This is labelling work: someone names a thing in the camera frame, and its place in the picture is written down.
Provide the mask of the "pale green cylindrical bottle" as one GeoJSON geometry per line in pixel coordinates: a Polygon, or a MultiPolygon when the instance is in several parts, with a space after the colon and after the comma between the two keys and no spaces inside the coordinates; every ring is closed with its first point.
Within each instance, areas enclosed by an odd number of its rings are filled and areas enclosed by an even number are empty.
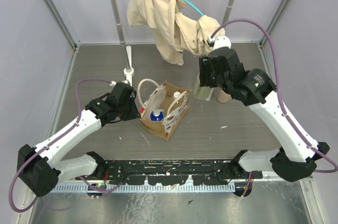
{"type": "Polygon", "coordinates": [[[197,75],[196,82],[193,88],[193,95],[197,100],[204,100],[208,97],[210,93],[210,87],[201,87],[200,86],[200,77],[197,75]]]}

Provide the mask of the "beige bottle wide cap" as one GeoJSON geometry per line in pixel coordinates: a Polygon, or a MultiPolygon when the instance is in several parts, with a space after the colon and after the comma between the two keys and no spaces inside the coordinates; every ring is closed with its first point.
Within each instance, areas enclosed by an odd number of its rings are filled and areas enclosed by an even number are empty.
{"type": "Polygon", "coordinates": [[[219,90],[217,95],[217,101],[220,103],[227,103],[232,100],[232,97],[230,94],[225,93],[222,89],[219,90]]]}

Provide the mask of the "orange bottle blue pump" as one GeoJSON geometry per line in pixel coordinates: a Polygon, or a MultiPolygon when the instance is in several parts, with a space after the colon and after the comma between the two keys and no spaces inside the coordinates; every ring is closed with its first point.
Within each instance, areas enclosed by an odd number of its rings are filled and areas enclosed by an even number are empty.
{"type": "Polygon", "coordinates": [[[150,114],[151,121],[161,121],[164,119],[164,111],[162,109],[154,109],[150,114]]]}

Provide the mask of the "white square bottle black cap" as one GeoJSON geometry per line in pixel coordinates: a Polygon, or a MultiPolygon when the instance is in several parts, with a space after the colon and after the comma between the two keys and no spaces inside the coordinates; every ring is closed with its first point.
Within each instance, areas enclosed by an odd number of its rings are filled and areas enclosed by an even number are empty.
{"type": "Polygon", "coordinates": [[[207,98],[205,98],[205,101],[210,101],[212,94],[213,94],[214,88],[210,88],[210,93],[207,98]]]}

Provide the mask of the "clear amber bottle white cap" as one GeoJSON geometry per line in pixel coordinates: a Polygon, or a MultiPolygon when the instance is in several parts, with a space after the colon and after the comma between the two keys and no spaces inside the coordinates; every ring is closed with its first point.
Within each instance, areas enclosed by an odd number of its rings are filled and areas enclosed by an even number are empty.
{"type": "Polygon", "coordinates": [[[173,93],[173,103],[177,104],[183,97],[183,93],[176,91],[175,93],[173,93]]]}

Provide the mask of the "watermelon print canvas bag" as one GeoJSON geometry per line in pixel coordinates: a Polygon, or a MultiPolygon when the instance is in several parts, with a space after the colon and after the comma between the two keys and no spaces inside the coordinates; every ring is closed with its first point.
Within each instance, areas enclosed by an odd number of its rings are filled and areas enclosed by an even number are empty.
{"type": "Polygon", "coordinates": [[[137,98],[140,103],[139,121],[152,134],[165,141],[169,140],[189,108],[188,99],[190,93],[190,89],[178,88],[167,81],[160,85],[153,79],[141,80],[137,86],[137,98]],[[140,90],[146,82],[152,83],[155,86],[155,90],[146,100],[142,100],[140,90]],[[174,104],[173,93],[176,91],[182,92],[183,97],[177,104],[174,104]],[[164,111],[163,120],[151,121],[150,114],[154,109],[162,109],[164,111]]]}

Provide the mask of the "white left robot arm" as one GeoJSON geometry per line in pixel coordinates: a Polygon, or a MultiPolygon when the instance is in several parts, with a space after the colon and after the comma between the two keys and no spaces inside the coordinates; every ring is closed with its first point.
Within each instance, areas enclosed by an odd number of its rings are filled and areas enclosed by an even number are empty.
{"type": "Polygon", "coordinates": [[[64,156],[90,134],[107,124],[140,118],[136,90],[128,81],[112,82],[112,91],[91,100],[79,115],[45,141],[18,151],[17,172],[21,181],[37,196],[43,197],[58,183],[80,176],[103,178],[106,161],[95,152],[69,160],[64,156]]]}

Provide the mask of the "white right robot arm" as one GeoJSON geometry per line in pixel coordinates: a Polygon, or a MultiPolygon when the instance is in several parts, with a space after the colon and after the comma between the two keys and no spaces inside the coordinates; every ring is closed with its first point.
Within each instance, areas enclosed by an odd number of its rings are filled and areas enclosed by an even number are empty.
{"type": "Polygon", "coordinates": [[[253,111],[270,129],[281,147],[272,151],[240,151],[231,161],[232,174],[242,179],[250,172],[275,172],[288,182],[311,176],[316,161],[330,147],[306,136],[307,145],[287,120],[291,114],[281,108],[276,85],[260,69],[246,70],[234,49],[218,48],[199,59],[201,87],[219,87],[232,99],[253,111]]]}

